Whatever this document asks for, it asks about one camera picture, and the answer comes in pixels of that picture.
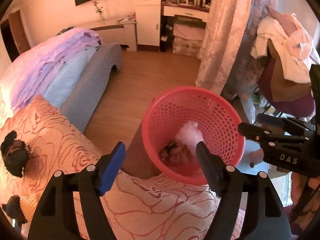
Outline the white tissue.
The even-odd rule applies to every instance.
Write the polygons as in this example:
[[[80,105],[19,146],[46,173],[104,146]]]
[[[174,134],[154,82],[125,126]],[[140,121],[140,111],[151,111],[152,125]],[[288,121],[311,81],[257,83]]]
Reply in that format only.
[[[204,137],[198,128],[199,123],[195,121],[186,122],[175,135],[175,139],[186,144],[190,152],[196,155],[196,146],[199,142],[204,141]]]

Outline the dark wrapper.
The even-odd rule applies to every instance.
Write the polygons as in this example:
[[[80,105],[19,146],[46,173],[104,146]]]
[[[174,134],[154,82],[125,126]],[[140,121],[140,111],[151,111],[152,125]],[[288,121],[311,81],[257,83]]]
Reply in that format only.
[[[1,155],[7,171],[18,178],[23,177],[24,169],[30,160],[30,148],[17,139],[15,130],[8,133],[1,143]]]

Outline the yellow foam fruit net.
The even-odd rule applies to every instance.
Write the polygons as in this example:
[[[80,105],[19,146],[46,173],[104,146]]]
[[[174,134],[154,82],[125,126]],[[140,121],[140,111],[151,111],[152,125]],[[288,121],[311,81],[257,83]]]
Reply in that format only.
[[[38,193],[20,197],[20,207],[27,222],[31,222],[40,198]]]

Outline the clothes pile on rack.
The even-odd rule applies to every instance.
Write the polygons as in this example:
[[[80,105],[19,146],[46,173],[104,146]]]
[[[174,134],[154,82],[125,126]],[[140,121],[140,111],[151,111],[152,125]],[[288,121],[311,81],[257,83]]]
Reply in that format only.
[[[271,7],[267,11],[251,50],[263,69],[259,90],[276,110],[311,118],[315,101],[309,72],[313,64],[319,64],[313,39],[295,14],[282,14]]]

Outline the red plastic mesh basket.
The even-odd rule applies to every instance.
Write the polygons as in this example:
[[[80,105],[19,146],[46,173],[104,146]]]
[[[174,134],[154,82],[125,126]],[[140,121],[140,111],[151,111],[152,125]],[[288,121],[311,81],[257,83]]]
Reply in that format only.
[[[197,87],[171,89],[153,100],[142,121],[144,148],[166,176],[189,185],[204,185],[206,178],[196,158],[196,145],[204,142],[210,153],[227,165],[237,166],[245,149],[239,134],[240,116],[221,96]],[[169,142],[186,145],[189,154],[165,159]]]

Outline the grey bed base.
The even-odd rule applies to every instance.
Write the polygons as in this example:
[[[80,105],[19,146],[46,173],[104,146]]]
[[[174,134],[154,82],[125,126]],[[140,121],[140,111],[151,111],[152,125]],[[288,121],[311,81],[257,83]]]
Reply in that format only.
[[[119,44],[100,46],[84,67],[78,82],[60,107],[60,113],[84,132],[103,93],[112,71],[122,66],[122,49]]]

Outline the pink patterned curtain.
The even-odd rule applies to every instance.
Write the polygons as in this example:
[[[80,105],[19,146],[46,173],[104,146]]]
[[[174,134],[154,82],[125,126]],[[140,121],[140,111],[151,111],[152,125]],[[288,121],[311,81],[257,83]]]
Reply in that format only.
[[[250,55],[260,21],[267,6],[277,0],[212,0],[204,41],[199,52],[201,64],[197,87],[215,94],[248,97],[256,74],[250,69]]]

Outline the folded purple pink quilt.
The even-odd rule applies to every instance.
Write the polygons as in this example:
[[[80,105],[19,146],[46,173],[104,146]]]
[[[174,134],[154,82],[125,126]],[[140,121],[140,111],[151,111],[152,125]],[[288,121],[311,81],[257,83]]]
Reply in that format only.
[[[46,90],[62,65],[80,50],[101,45],[91,29],[73,28],[21,54],[1,78],[4,105],[12,113]]]

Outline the white vanity desk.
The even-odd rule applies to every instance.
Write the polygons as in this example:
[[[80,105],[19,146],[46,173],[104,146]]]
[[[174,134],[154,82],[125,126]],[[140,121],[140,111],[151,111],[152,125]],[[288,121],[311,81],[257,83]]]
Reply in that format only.
[[[138,50],[171,50],[174,25],[206,26],[211,0],[134,0]]]

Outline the white low cabinet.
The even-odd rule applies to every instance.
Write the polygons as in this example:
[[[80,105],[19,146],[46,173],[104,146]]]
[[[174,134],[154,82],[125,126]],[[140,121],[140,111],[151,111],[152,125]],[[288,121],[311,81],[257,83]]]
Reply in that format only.
[[[135,20],[99,20],[77,25],[77,27],[97,32],[104,43],[127,46],[127,51],[136,52],[138,50]]]

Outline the brown wooden door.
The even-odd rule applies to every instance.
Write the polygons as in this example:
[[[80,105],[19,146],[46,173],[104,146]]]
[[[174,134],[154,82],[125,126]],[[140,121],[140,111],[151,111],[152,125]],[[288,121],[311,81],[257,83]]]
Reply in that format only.
[[[1,34],[11,62],[31,49],[20,10],[10,13],[8,18],[1,23]]]

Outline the flower stem decoration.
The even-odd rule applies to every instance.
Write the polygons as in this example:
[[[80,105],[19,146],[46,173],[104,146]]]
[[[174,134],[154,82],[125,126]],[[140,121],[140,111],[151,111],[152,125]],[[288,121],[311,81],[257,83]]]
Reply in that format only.
[[[95,8],[95,12],[99,15],[99,18],[104,21],[104,13],[103,13],[103,7],[99,6],[99,3],[97,1],[93,1],[93,5]]]

